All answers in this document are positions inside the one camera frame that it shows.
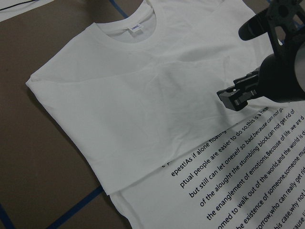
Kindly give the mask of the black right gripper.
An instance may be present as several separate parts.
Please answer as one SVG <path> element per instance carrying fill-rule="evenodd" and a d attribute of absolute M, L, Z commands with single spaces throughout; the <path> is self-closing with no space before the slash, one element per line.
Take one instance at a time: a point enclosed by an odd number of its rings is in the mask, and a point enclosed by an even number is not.
<path fill-rule="evenodd" d="M 226 108 L 240 111 L 248 100 L 264 96 L 277 103 L 305 99 L 305 45 L 292 51 L 285 60 L 274 54 L 264 59 L 260 68 L 233 80 L 234 85 L 217 92 Z"/>

